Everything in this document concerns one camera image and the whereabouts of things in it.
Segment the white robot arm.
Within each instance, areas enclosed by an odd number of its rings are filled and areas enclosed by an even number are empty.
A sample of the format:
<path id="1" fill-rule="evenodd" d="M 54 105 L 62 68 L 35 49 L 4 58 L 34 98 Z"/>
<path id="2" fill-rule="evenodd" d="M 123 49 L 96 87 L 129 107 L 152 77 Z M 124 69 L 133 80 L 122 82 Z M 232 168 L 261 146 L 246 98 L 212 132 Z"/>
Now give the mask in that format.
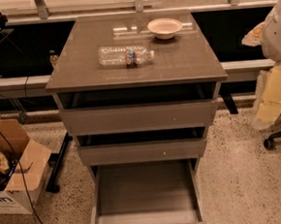
<path id="1" fill-rule="evenodd" d="M 256 83 L 255 103 L 251 124 L 264 130 L 281 114 L 281 0 L 267 17 L 242 39 L 245 46 L 262 47 L 263 55 L 274 61 L 269 71 L 260 71 Z"/>

